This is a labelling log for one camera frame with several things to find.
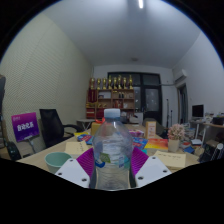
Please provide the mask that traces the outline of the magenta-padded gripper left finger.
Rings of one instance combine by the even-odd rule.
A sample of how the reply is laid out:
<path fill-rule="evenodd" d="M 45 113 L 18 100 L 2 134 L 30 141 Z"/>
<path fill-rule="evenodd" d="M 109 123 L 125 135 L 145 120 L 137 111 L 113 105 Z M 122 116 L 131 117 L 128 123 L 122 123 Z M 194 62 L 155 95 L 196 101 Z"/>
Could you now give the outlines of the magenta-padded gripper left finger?
<path fill-rule="evenodd" d="M 55 175 L 83 188 L 88 188 L 94 172 L 94 165 L 93 149 L 90 148 L 77 159 L 68 159 Z"/>

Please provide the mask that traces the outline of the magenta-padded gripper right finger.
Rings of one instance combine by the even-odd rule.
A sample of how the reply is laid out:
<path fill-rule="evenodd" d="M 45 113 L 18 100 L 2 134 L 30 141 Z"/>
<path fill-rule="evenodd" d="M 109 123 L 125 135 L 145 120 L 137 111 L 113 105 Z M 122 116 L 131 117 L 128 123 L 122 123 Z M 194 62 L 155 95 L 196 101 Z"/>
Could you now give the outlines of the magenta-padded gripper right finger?
<path fill-rule="evenodd" d="M 137 188 L 171 174 L 171 171 L 156 156 L 148 156 L 138 148 L 133 149 L 131 171 Z"/>

